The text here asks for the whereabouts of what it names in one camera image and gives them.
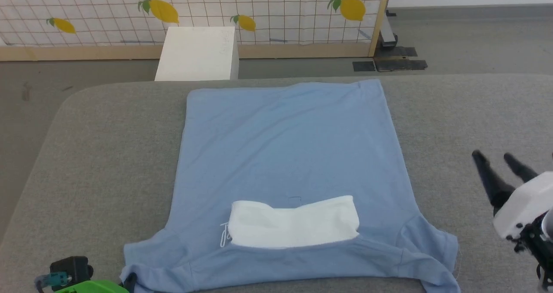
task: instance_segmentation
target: lemon print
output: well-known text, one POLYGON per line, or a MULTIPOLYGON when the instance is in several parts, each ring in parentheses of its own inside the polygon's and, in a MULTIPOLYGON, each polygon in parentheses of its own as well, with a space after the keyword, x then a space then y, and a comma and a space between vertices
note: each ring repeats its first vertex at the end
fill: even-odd
POLYGON ((235 15, 231 17, 231 21, 234 21, 235 24, 238 23, 246 31, 255 32, 255 21, 249 16, 235 15))
POLYGON ((58 19, 55 17, 51 17, 46 20, 46 23, 50 23, 50 25, 57 27, 57 29, 61 30, 62 32, 74 34, 75 33, 75 27, 69 21, 66 21, 64 19, 58 19))
POLYGON ((140 7, 147 14, 150 14, 150 10, 152 10, 152 14, 164 22, 178 24, 178 12, 168 2, 163 0, 143 0, 138 2, 138 11, 140 11, 140 7))
POLYGON ((330 0, 326 8, 330 5, 335 12, 340 8, 340 13, 350 21, 363 21, 365 16, 365 4, 361 0, 330 0))

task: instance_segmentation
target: grid pattern backdrop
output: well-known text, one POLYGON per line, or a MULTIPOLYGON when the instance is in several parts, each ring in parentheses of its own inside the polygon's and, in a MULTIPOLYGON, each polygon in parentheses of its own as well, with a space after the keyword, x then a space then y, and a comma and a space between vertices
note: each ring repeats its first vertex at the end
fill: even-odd
POLYGON ((149 0, 146 13, 141 1, 0 0, 0 37, 34 47, 162 45, 170 26, 236 26, 242 45, 370 43, 380 4, 341 0, 335 11, 330 0, 149 0))

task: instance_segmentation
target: gray baseboard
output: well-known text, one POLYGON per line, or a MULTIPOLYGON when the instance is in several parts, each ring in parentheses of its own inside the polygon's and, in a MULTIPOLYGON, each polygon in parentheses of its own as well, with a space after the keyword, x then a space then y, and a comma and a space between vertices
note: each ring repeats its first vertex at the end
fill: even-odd
POLYGON ((389 8, 401 20, 553 17, 553 5, 389 8))

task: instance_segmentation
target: t-shirt sleeve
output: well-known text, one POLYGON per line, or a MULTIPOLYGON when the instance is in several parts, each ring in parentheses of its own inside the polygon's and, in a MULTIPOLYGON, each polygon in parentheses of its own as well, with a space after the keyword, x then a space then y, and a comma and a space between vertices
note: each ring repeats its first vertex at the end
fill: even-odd
POLYGON ((130 273, 136 273, 136 293, 167 287, 193 291, 187 247, 171 230, 164 228, 148 240, 126 244, 123 252, 126 266, 119 277, 124 281, 130 273))
POLYGON ((452 272, 458 251, 457 238, 432 226, 419 214, 397 236, 403 248, 400 277, 420 279, 427 292, 460 292, 452 272))

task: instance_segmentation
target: wooden beam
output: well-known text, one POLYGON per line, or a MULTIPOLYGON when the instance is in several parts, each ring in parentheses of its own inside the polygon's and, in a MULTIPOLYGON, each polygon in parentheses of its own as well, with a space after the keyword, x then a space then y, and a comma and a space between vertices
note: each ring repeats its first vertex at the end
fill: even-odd
POLYGON ((372 58, 375 56, 375 50, 377 49, 378 37, 380 36, 380 29, 382 26, 382 21, 386 16, 386 7, 388 6, 388 0, 381 0, 380 6, 378 7, 377 19, 375 21, 375 31, 373 31, 373 36, 371 39, 371 47, 369 48, 368 57, 372 58))
MULTIPOLYGON (((0 47, 0 61, 159 59, 162 48, 162 45, 0 47)), ((366 57, 368 52, 368 43, 238 46, 241 59, 366 57)))

